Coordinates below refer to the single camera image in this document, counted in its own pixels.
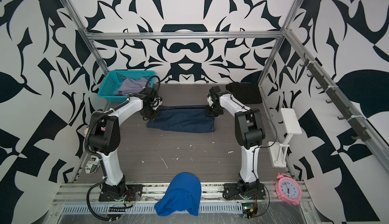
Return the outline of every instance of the white stand base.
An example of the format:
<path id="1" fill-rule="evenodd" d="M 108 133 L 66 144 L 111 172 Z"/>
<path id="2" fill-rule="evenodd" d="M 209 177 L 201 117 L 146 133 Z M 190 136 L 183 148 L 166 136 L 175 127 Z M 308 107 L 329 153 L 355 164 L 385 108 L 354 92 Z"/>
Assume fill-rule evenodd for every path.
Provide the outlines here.
<path id="1" fill-rule="evenodd" d="M 268 145 L 272 145 L 274 142 L 269 141 Z M 269 147 L 270 152 L 270 158 L 271 158 L 271 165 L 274 168 L 285 168 L 286 167 L 286 161 L 282 158 L 279 158 L 279 151 L 282 149 L 279 142 L 275 142 L 272 147 Z"/>

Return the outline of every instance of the purple cloth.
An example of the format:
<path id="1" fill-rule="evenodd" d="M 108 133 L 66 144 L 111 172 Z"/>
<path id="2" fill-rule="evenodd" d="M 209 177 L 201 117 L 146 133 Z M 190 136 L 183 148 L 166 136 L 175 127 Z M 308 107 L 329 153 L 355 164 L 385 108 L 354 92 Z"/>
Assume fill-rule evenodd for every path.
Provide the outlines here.
<path id="1" fill-rule="evenodd" d="M 147 79 L 140 78 L 140 80 L 134 80 L 131 78 L 125 79 L 120 87 L 115 91 L 115 95 L 129 95 L 138 93 L 146 86 Z"/>

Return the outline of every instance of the laundry basket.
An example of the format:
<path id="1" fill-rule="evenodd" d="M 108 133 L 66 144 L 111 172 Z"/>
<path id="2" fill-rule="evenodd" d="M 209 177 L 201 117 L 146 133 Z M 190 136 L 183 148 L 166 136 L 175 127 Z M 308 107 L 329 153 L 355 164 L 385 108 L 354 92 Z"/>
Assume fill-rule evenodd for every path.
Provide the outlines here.
<path id="1" fill-rule="evenodd" d="M 131 78 L 134 80 L 140 80 L 140 78 L 150 78 L 155 75 L 154 71 L 144 71 L 144 70 L 113 70 L 109 71 L 108 75 L 105 77 L 100 90 L 97 95 L 101 98 L 105 98 L 110 102 L 121 103 L 127 99 L 126 95 L 115 95 L 115 91 L 120 87 L 122 82 Z M 151 79 L 149 87 L 153 87 L 154 78 Z"/>

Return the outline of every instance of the white stand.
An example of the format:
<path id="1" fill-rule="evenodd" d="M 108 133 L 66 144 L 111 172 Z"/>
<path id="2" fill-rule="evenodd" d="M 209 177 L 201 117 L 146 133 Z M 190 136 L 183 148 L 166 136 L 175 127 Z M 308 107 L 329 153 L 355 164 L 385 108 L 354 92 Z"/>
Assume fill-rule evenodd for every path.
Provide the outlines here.
<path id="1" fill-rule="evenodd" d="M 297 116 L 292 108 L 281 108 L 281 116 L 284 121 L 287 136 L 285 137 L 282 144 L 279 142 L 269 141 L 269 145 L 274 143 L 272 147 L 269 147 L 269 152 L 271 157 L 271 164 L 275 168 L 286 167 L 285 158 L 289 147 L 289 141 L 294 134 L 302 133 Z"/>

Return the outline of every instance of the black and white wallpaper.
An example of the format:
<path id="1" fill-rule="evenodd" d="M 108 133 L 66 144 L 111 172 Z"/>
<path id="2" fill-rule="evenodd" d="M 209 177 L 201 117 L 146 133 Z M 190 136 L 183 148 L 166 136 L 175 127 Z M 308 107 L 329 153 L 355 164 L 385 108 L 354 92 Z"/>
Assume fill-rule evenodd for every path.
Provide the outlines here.
<path id="1" fill-rule="evenodd" d="M 98 40 L 109 70 L 152 70 L 165 83 L 256 82 L 275 38 Z"/>
<path id="2" fill-rule="evenodd" d="M 291 26 L 301 43 L 388 141 L 389 0 L 304 0 Z M 288 150 L 322 221 L 387 223 L 389 176 L 285 41 L 263 84 L 285 133 L 280 108 L 293 108 L 303 134 Z"/>
<path id="3" fill-rule="evenodd" d="M 82 154 L 104 76 L 59 0 L 0 0 L 0 219 L 43 216 Z"/>
<path id="4" fill-rule="evenodd" d="M 90 32 L 280 30 L 293 0 L 71 0 Z"/>

